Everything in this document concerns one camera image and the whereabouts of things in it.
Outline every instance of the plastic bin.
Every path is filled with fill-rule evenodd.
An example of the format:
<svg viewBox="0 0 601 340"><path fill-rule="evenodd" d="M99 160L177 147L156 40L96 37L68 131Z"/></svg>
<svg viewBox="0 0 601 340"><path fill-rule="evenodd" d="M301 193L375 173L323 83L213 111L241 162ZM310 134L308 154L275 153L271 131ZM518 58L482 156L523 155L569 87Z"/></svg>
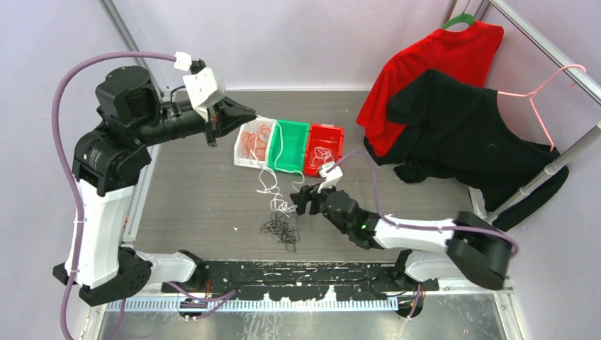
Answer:
<svg viewBox="0 0 601 340"><path fill-rule="evenodd" d="M303 173L319 176L318 169L324 163L335 162L342 156L344 130L327 124L311 124Z"/></svg>
<svg viewBox="0 0 601 340"><path fill-rule="evenodd" d="M274 128L271 148L269 150L268 165L276 171L302 171L305 163L305 151L310 125L308 123L292 122L290 120L277 120Z"/></svg>
<svg viewBox="0 0 601 340"><path fill-rule="evenodd" d="M269 129L269 136L266 138L264 135L265 129L261 130L261 127L265 125ZM274 127L276 126L276 120L268 118L256 118L248 123L240 126L236 144L234 146L234 165L246 166L249 168L263 169L267 165L269 159L269 150L271 148L271 139L274 136ZM249 135L258 134L260 135L257 143L252 145L252 148L248 148L248 145L242 141L243 137L254 137ZM266 148L263 147L262 143L266 139ZM251 152L255 151L257 159L255 159Z"/></svg>

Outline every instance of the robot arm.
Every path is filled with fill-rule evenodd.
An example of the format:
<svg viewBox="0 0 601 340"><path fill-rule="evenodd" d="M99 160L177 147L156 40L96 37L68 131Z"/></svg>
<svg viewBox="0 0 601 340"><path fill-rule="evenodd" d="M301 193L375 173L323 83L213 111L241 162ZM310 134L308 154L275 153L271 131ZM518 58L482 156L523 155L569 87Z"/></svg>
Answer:
<svg viewBox="0 0 601 340"><path fill-rule="evenodd" d="M296 212L302 215L310 203L309 215L322 214L350 241L363 249L405 249L401 252L393 275L405 289L438 278L467 278L480 287L499 290L504 286L511 246L497 237L456 232L442 227L469 226L493 230L471 212L460 212L454 219L421 221L387 216L397 225L433 227L439 231L397 227L378 213L359 207L344 191L336 189L342 177L339 167L327 173L334 163L320 170L324 182L304 186L291 195Z"/></svg>
<svg viewBox="0 0 601 340"><path fill-rule="evenodd" d="M115 69L96 87L102 121L77 142L72 166L86 209L74 275L80 298L91 306L128 298L152 283L176 281L184 289L199 288L207 276L202 260L187 251L147 254L120 246L140 171L151 162L147 147L202 132L215 147L216 138L256 118L254 110L225 96L202 60L183 69L192 71L184 76L187 101L161 102L150 74L138 66ZM64 284L74 244L75 238L67 261L53 269Z"/></svg>

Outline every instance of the white bin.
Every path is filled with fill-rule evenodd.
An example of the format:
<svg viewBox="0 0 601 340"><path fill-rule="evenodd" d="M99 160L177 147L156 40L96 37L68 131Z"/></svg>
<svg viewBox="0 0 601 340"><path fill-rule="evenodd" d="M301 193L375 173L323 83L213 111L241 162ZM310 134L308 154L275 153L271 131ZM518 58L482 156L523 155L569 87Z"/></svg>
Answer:
<svg viewBox="0 0 601 340"><path fill-rule="evenodd" d="M271 132L269 133L269 138L267 139L267 149L265 150L265 158L263 160L256 160L254 159L252 154L246 154L244 143L242 142L242 135L244 134L244 132L254 134L263 124L265 124L271 130ZM264 166L267 166L267 157L269 157L269 150L271 149L271 139L274 136L273 131L275 126L276 120L268 118L257 118L240 126L238 138L236 139L236 144L234 145L234 165L246 166L249 168L256 169L262 169Z"/></svg>

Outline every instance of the clothing rack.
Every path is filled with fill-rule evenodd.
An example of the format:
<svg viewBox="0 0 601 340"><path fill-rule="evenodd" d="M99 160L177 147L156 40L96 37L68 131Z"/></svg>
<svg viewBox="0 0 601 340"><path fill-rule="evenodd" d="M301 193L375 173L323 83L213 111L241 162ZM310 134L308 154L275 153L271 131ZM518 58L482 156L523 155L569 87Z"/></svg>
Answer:
<svg viewBox="0 0 601 340"><path fill-rule="evenodd" d="M450 0L448 6L443 15L443 23L447 22L455 9L457 0ZM503 0L480 0L476 11L474 12L474 18L476 20L482 20L490 7L497 9L504 17L509 20L522 34L528 38L534 45L536 45L550 60L552 60L558 67L563 67L570 64L575 64L568 56L566 56L560 49L558 49L552 42L550 42L542 33L526 21L521 15L519 15L511 6L507 5ZM592 80L585 72L580 69L570 68L564 70L567 75L579 85L579 87L586 92L597 104L601 105L601 86ZM530 195L534 190L540 187L554 174L557 173L561 168L571 162L576 156L583 152L592 143L596 142L601 138L601 120L593 126L587 133L585 133L578 141L572 144L564 153L562 153L555 161L551 162L540 174L536 175L528 184L521 187L513 196L511 196L505 203L503 203L497 210L487 215L486 221L494 221L502 212L511 208L513 205L522 202L526 197Z"/></svg>

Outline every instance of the metal pole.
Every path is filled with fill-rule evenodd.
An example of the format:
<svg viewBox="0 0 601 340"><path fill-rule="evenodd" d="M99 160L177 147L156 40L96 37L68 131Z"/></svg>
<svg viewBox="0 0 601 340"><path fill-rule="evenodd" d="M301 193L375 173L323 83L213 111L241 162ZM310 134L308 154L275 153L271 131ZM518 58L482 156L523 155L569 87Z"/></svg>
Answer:
<svg viewBox="0 0 601 340"><path fill-rule="evenodd" d="M139 51L140 48L138 48L130 30L128 29L127 25L125 24L125 21L119 14L119 11L117 10L117 7L113 3L113 1L112 0L99 0L98 2L102 6L102 9L106 13L106 16L113 24L113 27L115 28L115 30L121 37L121 40L123 41L125 46L128 48L128 50ZM141 66L141 67L144 67L145 69L150 70L150 68L148 67L148 64L146 63L146 60L144 60L144 58L134 58L134 59L135 59L135 62L138 64L138 66ZM152 76L152 73L150 74L150 78L152 78L153 84L157 83L156 79Z"/></svg>
<svg viewBox="0 0 601 340"><path fill-rule="evenodd" d="M484 19L484 17L486 16L486 14L488 13L489 9L490 9L489 0L481 0L480 2L478 2L476 10L473 12L473 17L476 20L482 21Z"/></svg>
<svg viewBox="0 0 601 340"><path fill-rule="evenodd" d="M512 206L522 202L528 197L533 191L545 183L553 175L557 174L557 171L561 170L565 165L571 162L578 154L584 149L589 147L592 143L596 142L601 138L601 120L595 127L590 129L585 135L583 135L576 143L572 144L561 156L545 166L545 169L541 171L536 177L534 177L528 184L521 187L516 193L513 194L505 203L503 203L497 210L489 214L486 218L486 222L492 223L497 217Z"/></svg>
<svg viewBox="0 0 601 340"><path fill-rule="evenodd" d="M112 22L113 27L117 31L117 34L119 34L121 37L121 40L125 46L130 51L139 51L140 48L138 47L138 44L136 43L131 31L125 24L123 16L119 13L114 1L99 0L99 3L104 9L108 19ZM152 79L153 84L155 84L156 90L160 94L163 94L165 89L164 84L162 81L157 80L157 77L153 75L153 72L148 67L146 60L144 58L135 58L135 61L139 66L148 70L150 73L150 78ZM138 179L137 185L133 192L132 203L128 208L128 220L121 235L121 241L125 245L133 246L135 243L137 231L142 219L142 212L144 211L144 204L146 203L146 197L150 188L150 181L155 170L155 165L157 164L157 159L159 158L160 150L160 145L153 145L148 148L148 152L150 153L152 161L140 172L140 178Z"/></svg>
<svg viewBox="0 0 601 340"><path fill-rule="evenodd" d="M552 42L542 35L530 23L524 20L513 8L509 7L502 0L486 0L485 2L493 5L499 12L507 18L528 40L532 41L555 65L563 67L574 62L559 50ZM586 94L593 98L597 104L601 105L601 87L596 81L592 80L581 69L574 67L564 70L567 75L577 83Z"/></svg>
<svg viewBox="0 0 601 340"><path fill-rule="evenodd" d="M453 11L455 10L455 5L457 5L457 0L449 0L449 3L446 5L446 9L444 10L444 15L442 16L440 26L443 26L444 23L449 21L449 19L453 15Z"/></svg>

